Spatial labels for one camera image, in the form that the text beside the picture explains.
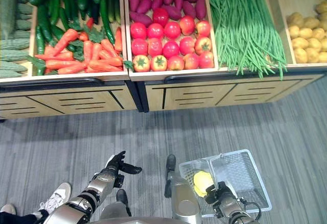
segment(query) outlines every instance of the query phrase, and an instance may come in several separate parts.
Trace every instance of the wooden produce crate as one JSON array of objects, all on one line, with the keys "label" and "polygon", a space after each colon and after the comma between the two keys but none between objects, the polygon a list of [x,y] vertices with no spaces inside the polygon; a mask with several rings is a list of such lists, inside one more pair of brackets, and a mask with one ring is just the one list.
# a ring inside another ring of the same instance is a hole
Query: wooden produce crate
[{"label": "wooden produce crate", "polygon": [[[210,4],[209,0],[205,0],[206,4],[206,10],[207,10],[207,16],[204,20],[207,20],[210,25],[212,26],[212,17],[211,17],[211,10],[210,10]],[[152,18],[152,13],[153,11],[150,10],[147,15]],[[131,25],[131,20],[129,18],[129,2],[128,0],[125,0],[125,22],[126,22],[126,41],[127,41],[127,58],[128,60],[132,61],[133,60],[133,54],[131,50],[131,35],[130,35],[130,25]],[[179,41],[183,38],[184,36],[181,34],[181,36],[176,39],[176,42],[179,44]],[[213,45],[213,50],[216,49],[216,43],[215,43],[215,33],[214,29],[211,28],[211,34],[209,38],[212,41]],[[163,39],[162,45],[164,45],[167,42],[166,38]],[[214,54],[214,68],[198,68],[198,69],[192,69],[192,70],[181,70],[181,71],[157,71],[157,72],[133,72],[132,70],[129,70],[129,76],[131,81],[154,81],[154,80],[164,80],[166,77],[171,76],[171,75],[187,75],[187,74],[200,74],[200,73],[212,73],[212,72],[217,72],[218,70],[218,57],[217,53],[213,51]]]}]

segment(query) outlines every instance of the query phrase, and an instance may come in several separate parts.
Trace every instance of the cucumber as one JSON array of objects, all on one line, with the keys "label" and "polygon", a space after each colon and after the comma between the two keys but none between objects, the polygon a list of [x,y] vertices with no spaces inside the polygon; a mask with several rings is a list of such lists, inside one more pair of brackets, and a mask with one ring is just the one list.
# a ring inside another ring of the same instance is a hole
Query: cucumber
[{"label": "cucumber", "polygon": [[7,39],[7,40],[0,40],[1,50],[3,49],[26,49],[30,46],[30,39]]},{"label": "cucumber", "polygon": [[5,62],[14,62],[14,61],[21,61],[25,60],[28,56],[28,52],[26,51],[13,51],[4,49],[0,52],[0,61]]},{"label": "cucumber", "polygon": [[18,30],[30,30],[31,22],[27,20],[16,20],[16,29]]},{"label": "cucumber", "polygon": [[12,70],[16,72],[25,72],[27,68],[22,65],[13,62],[2,62],[0,61],[0,70]]}]

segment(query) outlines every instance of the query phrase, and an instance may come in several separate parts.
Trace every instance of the carrot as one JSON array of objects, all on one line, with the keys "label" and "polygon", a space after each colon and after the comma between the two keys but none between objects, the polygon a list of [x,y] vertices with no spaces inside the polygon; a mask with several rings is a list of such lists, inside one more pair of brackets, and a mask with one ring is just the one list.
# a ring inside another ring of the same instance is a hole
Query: carrot
[{"label": "carrot", "polygon": [[73,66],[79,63],[80,63],[79,61],[75,61],[75,60],[74,61],[47,60],[45,66],[48,69],[56,70],[64,67]]},{"label": "carrot", "polygon": [[99,59],[99,53],[100,51],[102,51],[102,45],[99,43],[95,43],[93,45],[93,49],[92,49],[92,60],[97,60]]},{"label": "carrot", "polygon": [[114,49],[116,52],[119,54],[123,50],[122,46],[122,29],[121,27],[118,27],[116,30],[116,35],[115,35],[115,42],[114,42]]},{"label": "carrot", "polygon": [[69,66],[69,67],[63,67],[58,69],[58,74],[72,74],[72,73],[78,73],[80,71],[82,71],[85,68],[85,66],[83,65],[83,63],[78,63],[75,64],[73,66]]},{"label": "carrot", "polygon": [[93,44],[91,41],[87,40],[84,42],[84,63],[87,66],[92,58],[92,48]]},{"label": "carrot", "polygon": [[86,32],[82,32],[82,33],[80,33],[80,37],[79,37],[79,39],[82,40],[82,41],[86,41],[86,40],[88,40],[88,35],[87,35],[87,33],[86,33]]},{"label": "carrot", "polygon": [[61,39],[56,44],[52,53],[53,56],[55,57],[56,55],[58,55],[63,49],[66,48],[69,42],[74,41],[77,38],[78,38],[78,32],[74,29],[68,29],[67,32],[63,34]]},{"label": "carrot", "polygon": [[116,51],[114,50],[112,44],[110,43],[110,41],[108,39],[101,40],[101,44],[102,44],[103,49],[105,49],[106,51],[108,51],[109,54],[112,57],[117,57],[118,56],[118,54],[116,53]]},{"label": "carrot", "polygon": [[101,62],[101,60],[91,60],[89,67],[102,72],[121,72],[122,68],[112,66],[105,62]]},{"label": "carrot", "polygon": [[87,22],[86,25],[88,26],[89,29],[93,27],[94,19],[91,17]]},{"label": "carrot", "polygon": [[42,60],[61,60],[61,61],[71,61],[74,59],[74,54],[72,52],[62,52],[59,53],[56,57],[52,55],[35,55],[36,58],[42,59]]}]

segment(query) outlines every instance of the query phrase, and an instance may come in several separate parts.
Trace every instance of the shoe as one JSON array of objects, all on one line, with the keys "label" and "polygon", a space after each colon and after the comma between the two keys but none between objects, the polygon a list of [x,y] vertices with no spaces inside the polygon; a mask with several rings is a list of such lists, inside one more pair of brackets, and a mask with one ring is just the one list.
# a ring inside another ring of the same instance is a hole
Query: shoe
[{"label": "shoe", "polygon": [[12,204],[6,204],[4,205],[0,212],[6,212],[6,213],[9,213],[9,214],[12,214],[12,215],[16,215],[16,209],[15,209],[15,206],[13,206]]},{"label": "shoe", "polygon": [[46,210],[49,214],[52,213],[69,200],[71,193],[71,185],[67,182],[62,183],[45,203],[40,203],[39,210]]}]

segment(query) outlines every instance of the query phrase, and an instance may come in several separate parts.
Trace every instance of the gray carpet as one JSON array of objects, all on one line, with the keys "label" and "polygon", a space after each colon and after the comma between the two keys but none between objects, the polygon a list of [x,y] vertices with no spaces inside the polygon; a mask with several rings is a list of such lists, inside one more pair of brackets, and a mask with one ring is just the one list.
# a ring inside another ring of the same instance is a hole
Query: gray carpet
[{"label": "gray carpet", "polygon": [[0,125],[0,205],[31,213],[63,181],[77,195],[111,154],[127,150],[126,162],[144,169],[125,178],[133,215],[171,217],[168,154],[181,163],[247,148],[273,206],[262,223],[327,223],[326,87],[324,78],[273,104],[9,120]]}]

